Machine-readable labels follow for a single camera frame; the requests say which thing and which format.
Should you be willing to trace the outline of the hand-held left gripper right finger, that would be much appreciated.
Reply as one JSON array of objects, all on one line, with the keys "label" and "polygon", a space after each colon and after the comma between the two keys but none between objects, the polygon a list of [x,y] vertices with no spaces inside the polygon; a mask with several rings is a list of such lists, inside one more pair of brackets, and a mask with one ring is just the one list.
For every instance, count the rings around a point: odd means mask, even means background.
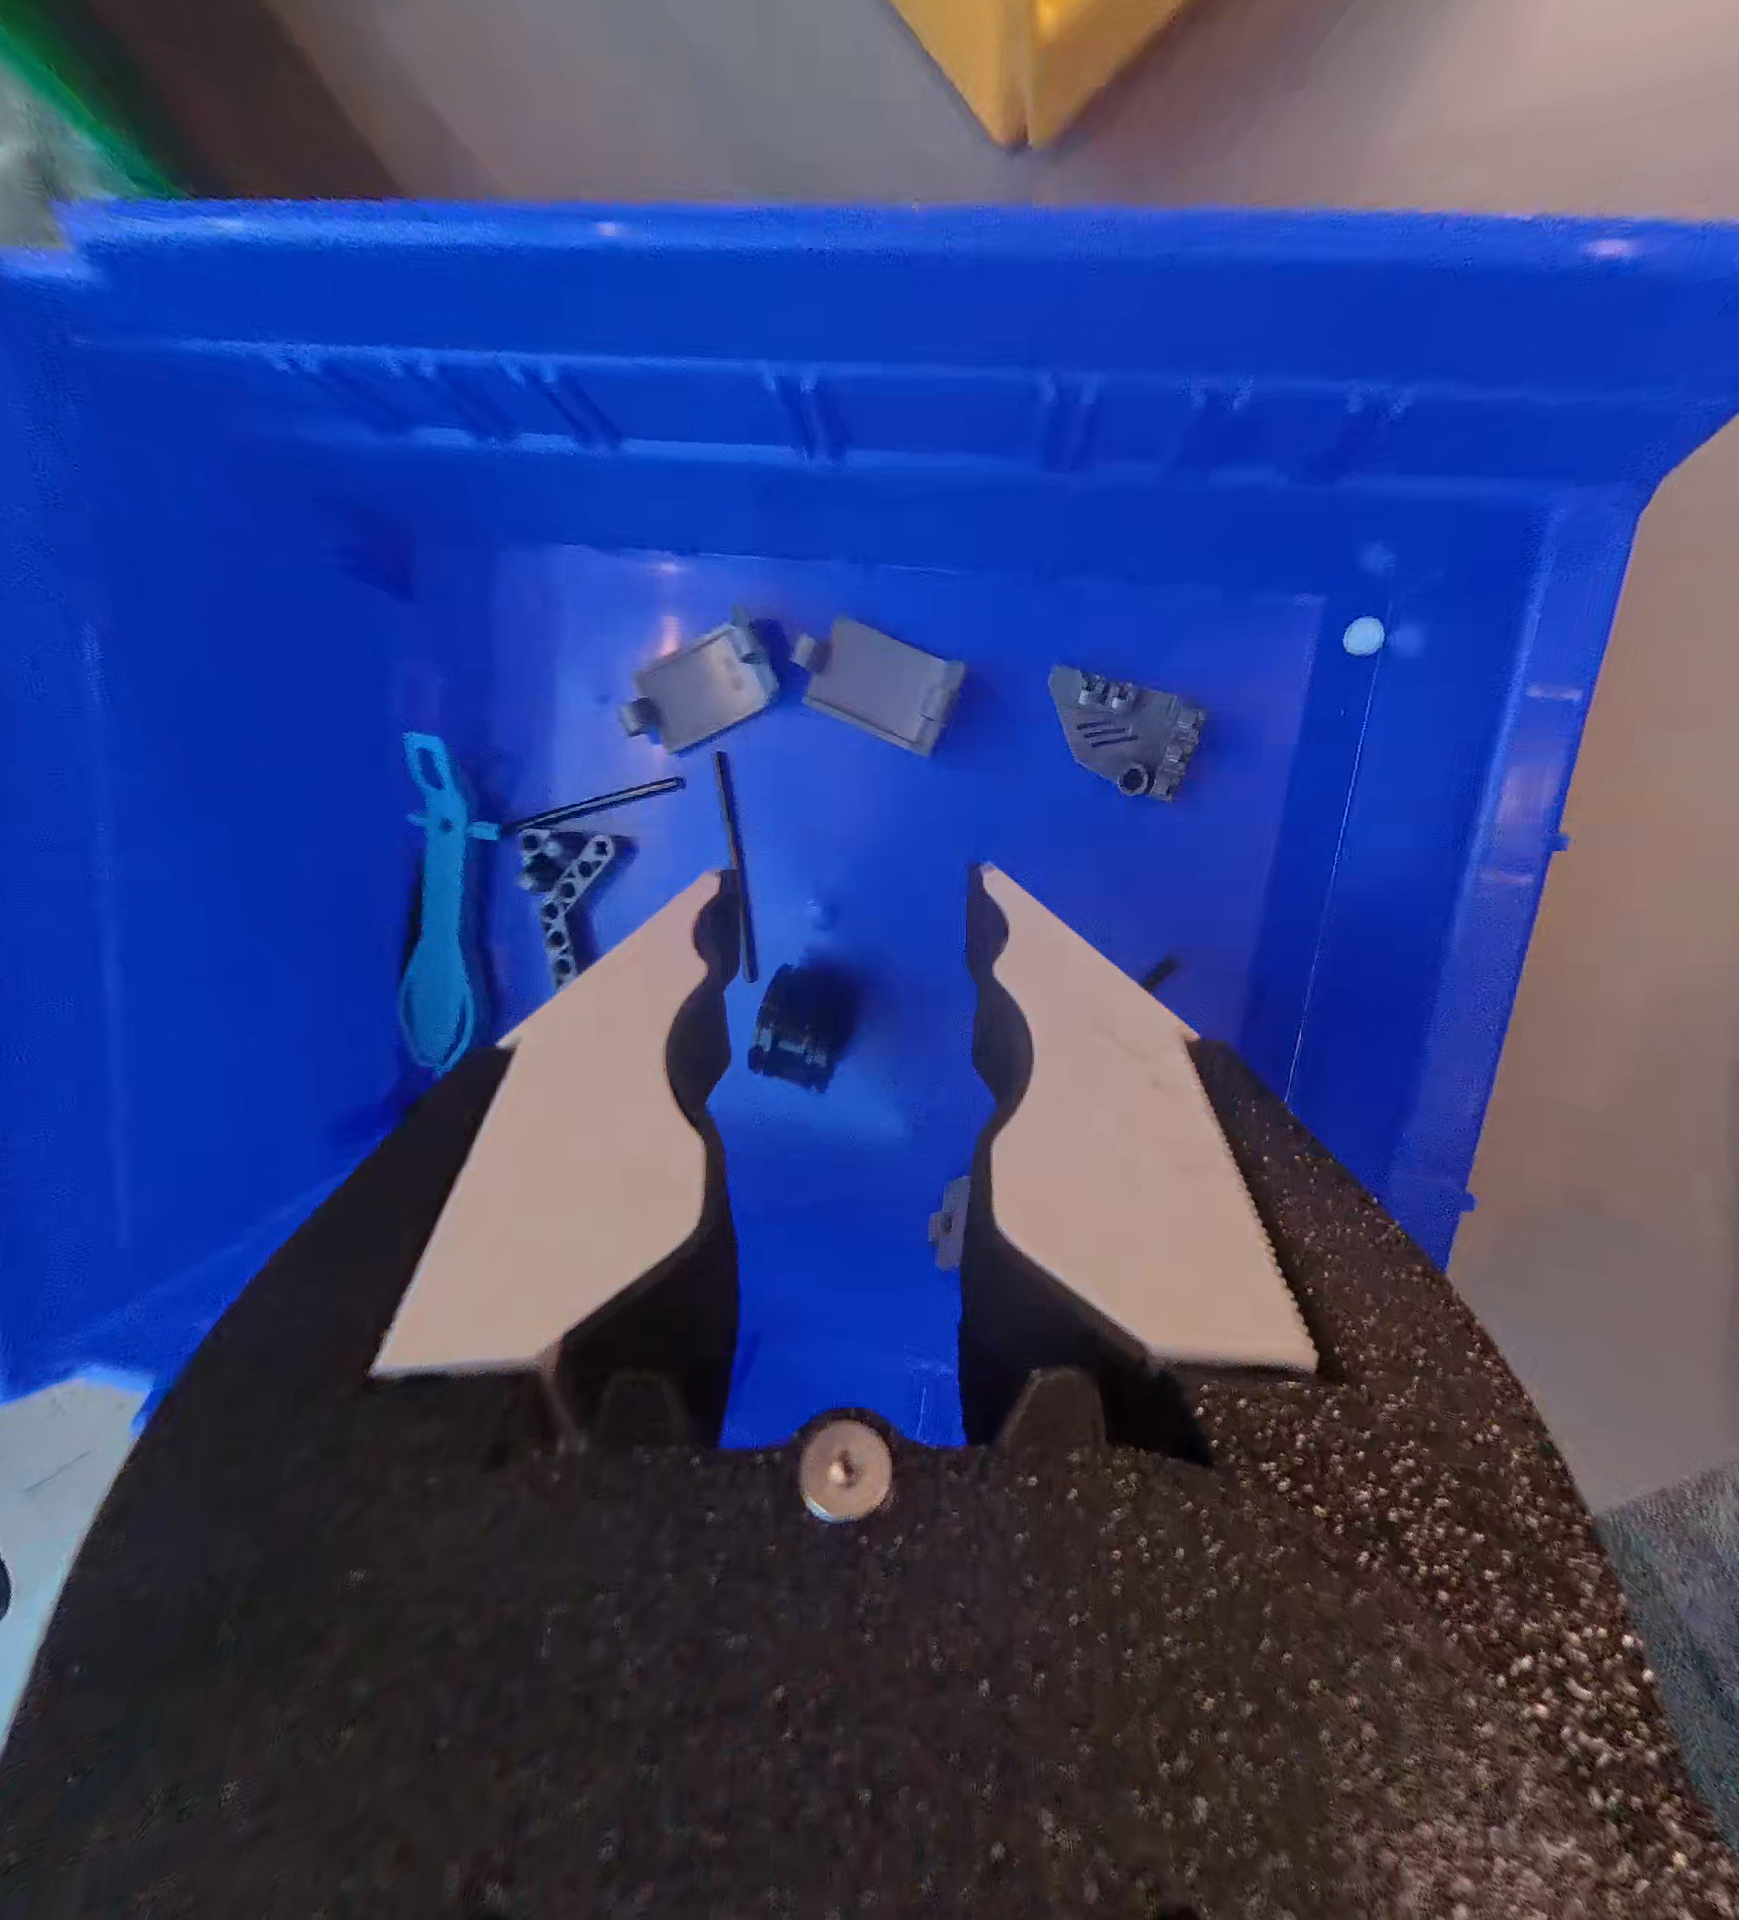
[{"label": "hand-held left gripper right finger", "polygon": [[1310,1385],[1320,1350],[1200,1077],[1196,1029],[993,862],[967,960],[990,1117],[960,1242],[960,1423],[1038,1395],[1084,1434],[1200,1449],[1193,1389]]}]

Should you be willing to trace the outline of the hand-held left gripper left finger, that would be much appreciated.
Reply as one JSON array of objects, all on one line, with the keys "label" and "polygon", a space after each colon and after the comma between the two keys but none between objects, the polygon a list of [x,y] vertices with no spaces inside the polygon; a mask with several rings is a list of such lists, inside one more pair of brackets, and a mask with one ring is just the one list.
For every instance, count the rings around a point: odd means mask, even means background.
[{"label": "hand-held left gripper left finger", "polygon": [[736,922],[706,872],[502,1042],[375,1378],[524,1378],[569,1449],[721,1440],[736,1237],[710,1103]]}]

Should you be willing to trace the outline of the blue plastic bin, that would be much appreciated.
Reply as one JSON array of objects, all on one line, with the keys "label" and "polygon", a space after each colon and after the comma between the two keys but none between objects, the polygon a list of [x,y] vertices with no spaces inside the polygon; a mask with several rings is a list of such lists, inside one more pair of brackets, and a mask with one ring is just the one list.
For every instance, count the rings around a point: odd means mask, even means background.
[{"label": "blue plastic bin", "polygon": [[[424,1077],[402,735],[484,819],[654,782],[723,618],[760,965],[861,1014],[734,1069],[725,1434],[957,1438],[923,1211],[985,1119],[993,862],[1243,1053],[1434,1262],[1635,523],[1739,416],[1739,226],[1464,212],[117,203],[0,252],[0,1402],[168,1389]],[[1391,628],[1351,660],[1344,628]],[[854,618],[933,756],[803,707]],[[1052,664],[1205,710],[1173,803]]]}]

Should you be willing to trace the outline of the grey desk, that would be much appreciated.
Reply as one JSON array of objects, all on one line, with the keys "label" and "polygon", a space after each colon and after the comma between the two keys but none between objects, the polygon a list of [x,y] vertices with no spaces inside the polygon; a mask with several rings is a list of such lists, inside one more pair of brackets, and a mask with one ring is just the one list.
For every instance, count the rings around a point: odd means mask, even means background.
[{"label": "grey desk", "polygon": [[[96,2],[117,203],[1464,212],[1739,226],[1739,2],[1196,2],[1003,150],[889,2]],[[1455,1285],[1592,1509],[1739,1456],[1739,416],[1649,495]]]}]

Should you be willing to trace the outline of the light blue toy separator tool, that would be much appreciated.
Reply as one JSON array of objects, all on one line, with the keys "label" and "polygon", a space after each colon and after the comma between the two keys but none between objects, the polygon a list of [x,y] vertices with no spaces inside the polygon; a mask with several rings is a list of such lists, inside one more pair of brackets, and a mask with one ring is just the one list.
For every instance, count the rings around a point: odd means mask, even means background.
[{"label": "light blue toy separator tool", "polygon": [[480,988],[466,936],[468,866],[474,847],[501,841],[501,827],[478,813],[450,748],[435,735],[406,732],[402,753],[418,792],[407,820],[424,847],[397,1018],[414,1063],[448,1074],[471,1049],[480,1027]]}]

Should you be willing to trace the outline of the black toy wheel hub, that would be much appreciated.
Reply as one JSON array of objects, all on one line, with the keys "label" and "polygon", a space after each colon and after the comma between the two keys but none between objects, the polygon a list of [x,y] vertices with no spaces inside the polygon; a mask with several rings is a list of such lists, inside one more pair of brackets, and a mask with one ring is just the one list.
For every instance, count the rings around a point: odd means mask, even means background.
[{"label": "black toy wheel hub", "polygon": [[856,981],[822,957],[770,975],[750,1027],[755,1074],[823,1094],[856,1027]]}]

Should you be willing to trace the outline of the grey angled toy beam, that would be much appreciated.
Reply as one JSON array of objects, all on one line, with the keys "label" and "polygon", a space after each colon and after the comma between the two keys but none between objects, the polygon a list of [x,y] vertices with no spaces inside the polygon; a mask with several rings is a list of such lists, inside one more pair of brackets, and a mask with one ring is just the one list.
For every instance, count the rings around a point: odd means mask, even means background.
[{"label": "grey angled toy beam", "polygon": [[537,905],[547,997],[558,997],[596,960],[593,897],[629,848],[618,831],[519,830],[519,884]]}]

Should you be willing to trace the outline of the black toy axle rod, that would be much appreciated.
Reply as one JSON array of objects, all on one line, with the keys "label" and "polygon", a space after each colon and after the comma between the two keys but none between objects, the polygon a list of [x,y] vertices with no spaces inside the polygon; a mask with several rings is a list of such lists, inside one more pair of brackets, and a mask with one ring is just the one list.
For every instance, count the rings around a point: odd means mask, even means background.
[{"label": "black toy axle rod", "polygon": [[757,922],[750,901],[750,873],[746,862],[746,841],[736,810],[734,766],[725,748],[713,750],[713,777],[721,803],[721,827],[725,834],[725,859],[734,880],[734,914],[736,914],[736,968],[749,986],[760,982],[760,947]]},{"label": "black toy axle rod", "polygon": [[644,803],[654,799],[665,799],[669,792],[681,792],[688,788],[685,777],[665,777],[665,780],[650,780],[618,789],[607,789],[590,799],[556,803],[538,813],[529,813],[516,820],[509,820],[501,834],[524,834],[524,831],[551,831],[551,830],[563,830],[582,820],[590,820],[596,816],[607,816],[611,810]]}]

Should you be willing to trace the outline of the grey toy gear plate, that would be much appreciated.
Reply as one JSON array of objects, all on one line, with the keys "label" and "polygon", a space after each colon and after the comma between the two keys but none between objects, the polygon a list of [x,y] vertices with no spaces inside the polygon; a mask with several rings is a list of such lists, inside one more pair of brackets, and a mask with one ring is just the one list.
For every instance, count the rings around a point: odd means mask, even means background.
[{"label": "grey toy gear plate", "polygon": [[1115,676],[1052,664],[1046,689],[1076,762],[1126,799],[1173,803],[1205,728],[1205,710]]}]

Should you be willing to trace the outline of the yellow plastic bin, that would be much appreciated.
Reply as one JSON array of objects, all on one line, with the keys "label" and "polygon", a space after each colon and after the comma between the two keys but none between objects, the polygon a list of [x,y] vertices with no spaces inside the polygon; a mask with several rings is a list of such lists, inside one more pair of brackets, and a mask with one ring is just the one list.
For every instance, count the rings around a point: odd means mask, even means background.
[{"label": "yellow plastic bin", "polygon": [[1056,145],[1196,2],[891,2],[1003,150]]}]

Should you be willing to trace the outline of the green plastic bin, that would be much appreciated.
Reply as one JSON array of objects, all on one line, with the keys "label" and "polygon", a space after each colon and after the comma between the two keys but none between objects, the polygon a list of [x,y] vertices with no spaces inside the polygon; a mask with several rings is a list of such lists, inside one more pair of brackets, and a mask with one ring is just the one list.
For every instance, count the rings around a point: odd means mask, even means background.
[{"label": "green plastic bin", "polygon": [[19,109],[76,138],[127,198],[194,194],[196,164],[173,109],[93,2],[0,2],[0,83]]}]

